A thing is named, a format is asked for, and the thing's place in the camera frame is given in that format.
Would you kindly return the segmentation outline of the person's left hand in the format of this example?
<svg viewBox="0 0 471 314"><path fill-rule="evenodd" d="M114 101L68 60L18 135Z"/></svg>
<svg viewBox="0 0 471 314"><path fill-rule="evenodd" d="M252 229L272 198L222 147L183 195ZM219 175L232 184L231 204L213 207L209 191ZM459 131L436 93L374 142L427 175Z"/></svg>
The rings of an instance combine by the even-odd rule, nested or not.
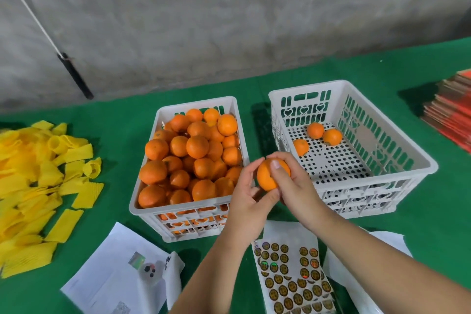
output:
<svg viewBox="0 0 471 314"><path fill-rule="evenodd" d="M256 211L254 196L259 187L252 186L254 175L265 160L257 159L244 167L232 194L225 228L221 234L234 250L245 252L258 238L270 211Z"/></svg>

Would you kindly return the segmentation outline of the single orange fruit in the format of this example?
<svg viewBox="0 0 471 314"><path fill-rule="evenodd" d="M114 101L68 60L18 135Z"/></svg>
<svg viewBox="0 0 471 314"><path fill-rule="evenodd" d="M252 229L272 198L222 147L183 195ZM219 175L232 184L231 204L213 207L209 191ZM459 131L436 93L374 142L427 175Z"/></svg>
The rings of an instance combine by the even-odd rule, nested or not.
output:
<svg viewBox="0 0 471 314"><path fill-rule="evenodd" d="M291 176L291 170L286 164L286 162L284 162L283 160L279 158L265 159L257 169L256 179L257 179L258 185L266 192L269 192L277 188L277 183L275 182L274 178L271 176L271 173L270 173L271 171L270 164L274 161L279 162L280 166L284 168L284 170L289 176Z"/></svg>

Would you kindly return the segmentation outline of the pile of yellow foam nets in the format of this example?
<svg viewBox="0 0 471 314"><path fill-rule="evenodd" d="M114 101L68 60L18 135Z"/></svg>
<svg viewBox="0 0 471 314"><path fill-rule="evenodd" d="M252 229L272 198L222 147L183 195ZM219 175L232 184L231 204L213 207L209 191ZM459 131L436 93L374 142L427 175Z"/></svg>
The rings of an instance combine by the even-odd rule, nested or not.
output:
<svg viewBox="0 0 471 314"><path fill-rule="evenodd" d="M0 129L0 279L44 267L103 191L93 145L45 120Z"/></svg>

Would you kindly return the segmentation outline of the white plastic crate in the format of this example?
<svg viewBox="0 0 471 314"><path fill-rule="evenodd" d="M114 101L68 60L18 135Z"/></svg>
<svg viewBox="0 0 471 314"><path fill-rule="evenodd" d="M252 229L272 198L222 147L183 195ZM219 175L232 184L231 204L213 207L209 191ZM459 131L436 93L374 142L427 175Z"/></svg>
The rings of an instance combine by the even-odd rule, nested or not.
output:
<svg viewBox="0 0 471 314"><path fill-rule="evenodd" d="M233 96L180 103L158 109L148 140L151 140L155 132L164 129L175 115L184 115L190 109L206 111L209 108L216 109L223 114L231 114L236 118L242 156L241 161L243 166L247 166L250 159L240 120L237 99ZM138 178L131 196L129 211L134 216L140 217L166 243L216 236L221 233L226 224L230 208L229 204L232 199L230 194L191 203L143 209L138 204L138 195L145 186L146 184Z"/></svg>
<svg viewBox="0 0 471 314"><path fill-rule="evenodd" d="M271 91L271 124L280 151L290 151L321 199L344 218L394 212L437 162L346 80ZM337 146L307 136L309 124L343 135ZM299 157L293 145L305 139Z"/></svg>

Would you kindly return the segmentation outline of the person's right forearm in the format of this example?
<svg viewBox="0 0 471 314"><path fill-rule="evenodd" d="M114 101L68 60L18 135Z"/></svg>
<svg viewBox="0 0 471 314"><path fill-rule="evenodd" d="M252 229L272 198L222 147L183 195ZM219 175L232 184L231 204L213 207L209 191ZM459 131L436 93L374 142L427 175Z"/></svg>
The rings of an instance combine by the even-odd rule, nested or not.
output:
<svg viewBox="0 0 471 314"><path fill-rule="evenodd" d="M448 277L328 208L307 219L384 314L471 314L471 291Z"/></svg>

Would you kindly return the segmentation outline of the green felt table cloth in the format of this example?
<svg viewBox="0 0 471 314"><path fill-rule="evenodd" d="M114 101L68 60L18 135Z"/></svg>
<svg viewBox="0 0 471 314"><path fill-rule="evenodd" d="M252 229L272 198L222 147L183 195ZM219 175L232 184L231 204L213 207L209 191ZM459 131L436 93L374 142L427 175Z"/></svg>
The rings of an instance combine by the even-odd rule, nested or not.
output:
<svg viewBox="0 0 471 314"><path fill-rule="evenodd" d="M0 279L0 314L81 314L60 291L120 222L185 262L186 285L216 236L166 244L129 209L158 109L200 99L237 98L250 160L275 151L269 127L270 91L317 82L347 80L362 92L438 164L393 213L353 219L370 230L403 234L414 258L471 288L471 155L419 119L422 97L438 81L471 68L471 38L326 59L309 67L189 89L149 93L109 102L0 115L2 128L40 120L66 122L71 132L92 141L103 160L98 182L105 184L94 207L85 210L71 237L42 268Z"/></svg>

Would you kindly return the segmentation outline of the white sheet with black dots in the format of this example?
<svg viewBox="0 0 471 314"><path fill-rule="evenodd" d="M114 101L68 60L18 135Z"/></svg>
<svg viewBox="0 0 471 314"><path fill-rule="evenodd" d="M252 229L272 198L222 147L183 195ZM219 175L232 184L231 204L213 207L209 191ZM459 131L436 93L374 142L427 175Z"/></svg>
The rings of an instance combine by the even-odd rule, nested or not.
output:
<svg viewBox="0 0 471 314"><path fill-rule="evenodd" d="M137 288L142 314L158 314L160 311L155 287L161 281L165 285L167 308L172 309L182 291L180 274L184 266L184 262L175 251L171 252L165 261L144 263L140 266Z"/></svg>

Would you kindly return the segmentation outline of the large white paper sheet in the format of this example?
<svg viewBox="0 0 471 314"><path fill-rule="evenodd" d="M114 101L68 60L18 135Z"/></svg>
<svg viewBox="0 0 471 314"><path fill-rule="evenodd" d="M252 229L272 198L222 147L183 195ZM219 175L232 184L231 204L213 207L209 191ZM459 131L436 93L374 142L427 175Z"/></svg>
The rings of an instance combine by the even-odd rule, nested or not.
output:
<svg viewBox="0 0 471 314"><path fill-rule="evenodd" d="M61 292L82 314L143 314L138 267L164 261L169 253L116 222Z"/></svg>

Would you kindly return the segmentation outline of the stack of red cardboard boxes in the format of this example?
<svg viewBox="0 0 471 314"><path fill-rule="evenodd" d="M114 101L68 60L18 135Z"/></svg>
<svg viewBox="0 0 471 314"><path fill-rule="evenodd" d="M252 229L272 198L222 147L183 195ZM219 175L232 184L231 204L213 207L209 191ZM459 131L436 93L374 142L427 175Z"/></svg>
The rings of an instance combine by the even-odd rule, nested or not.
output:
<svg viewBox="0 0 471 314"><path fill-rule="evenodd" d="M437 83L421 119L471 155L471 68Z"/></svg>

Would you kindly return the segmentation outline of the person's right hand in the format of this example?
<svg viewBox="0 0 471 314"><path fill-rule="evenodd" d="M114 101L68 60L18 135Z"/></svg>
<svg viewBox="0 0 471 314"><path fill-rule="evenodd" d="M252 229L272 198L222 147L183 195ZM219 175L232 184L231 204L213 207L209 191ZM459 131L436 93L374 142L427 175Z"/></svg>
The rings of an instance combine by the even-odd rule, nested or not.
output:
<svg viewBox="0 0 471 314"><path fill-rule="evenodd" d="M311 232L321 235L321 225L330 210L321 200L309 174L290 152L275 152L267 158L279 158L291 170L291 191L280 192L284 204L296 219Z"/></svg>

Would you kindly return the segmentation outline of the pile of oranges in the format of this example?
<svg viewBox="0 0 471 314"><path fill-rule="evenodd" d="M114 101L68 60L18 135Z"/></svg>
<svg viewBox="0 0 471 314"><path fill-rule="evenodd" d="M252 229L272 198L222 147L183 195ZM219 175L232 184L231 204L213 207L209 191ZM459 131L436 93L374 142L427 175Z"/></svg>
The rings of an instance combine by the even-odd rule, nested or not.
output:
<svg viewBox="0 0 471 314"><path fill-rule="evenodd" d="M176 113L146 143L140 209L232 195L243 157L238 121L215 108Z"/></svg>

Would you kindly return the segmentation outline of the person's left forearm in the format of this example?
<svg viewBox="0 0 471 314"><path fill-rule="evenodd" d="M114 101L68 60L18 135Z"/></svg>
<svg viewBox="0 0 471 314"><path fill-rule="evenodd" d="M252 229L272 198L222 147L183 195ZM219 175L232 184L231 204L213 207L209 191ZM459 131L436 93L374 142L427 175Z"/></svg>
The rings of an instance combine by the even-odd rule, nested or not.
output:
<svg viewBox="0 0 471 314"><path fill-rule="evenodd" d="M226 225L182 290L169 314L229 314L244 253L259 237L265 221Z"/></svg>

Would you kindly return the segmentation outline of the sheet of round gold stickers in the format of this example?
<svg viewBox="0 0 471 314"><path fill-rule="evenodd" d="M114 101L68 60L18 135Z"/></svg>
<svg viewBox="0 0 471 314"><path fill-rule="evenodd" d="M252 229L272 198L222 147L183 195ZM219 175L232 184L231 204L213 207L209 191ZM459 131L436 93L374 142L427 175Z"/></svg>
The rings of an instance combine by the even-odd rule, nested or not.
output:
<svg viewBox="0 0 471 314"><path fill-rule="evenodd" d="M316 246L252 243L266 314L337 314Z"/></svg>

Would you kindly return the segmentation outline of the white sticker backing paper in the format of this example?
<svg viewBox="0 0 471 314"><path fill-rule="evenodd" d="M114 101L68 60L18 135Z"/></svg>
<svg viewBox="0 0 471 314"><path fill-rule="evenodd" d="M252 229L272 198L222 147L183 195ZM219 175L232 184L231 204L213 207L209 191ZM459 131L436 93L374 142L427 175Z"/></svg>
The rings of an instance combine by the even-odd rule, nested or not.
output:
<svg viewBox="0 0 471 314"><path fill-rule="evenodd" d="M378 231L375 228L366 228L365 231L412 257L403 234ZM341 314L384 314L330 248L326 250L323 268L334 285Z"/></svg>
<svg viewBox="0 0 471 314"><path fill-rule="evenodd" d="M263 240L278 245L287 245L289 250L299 253L301 247L308 252L315 248L319 250L317 237L299 222L268 220L263 229Z"/></svg>

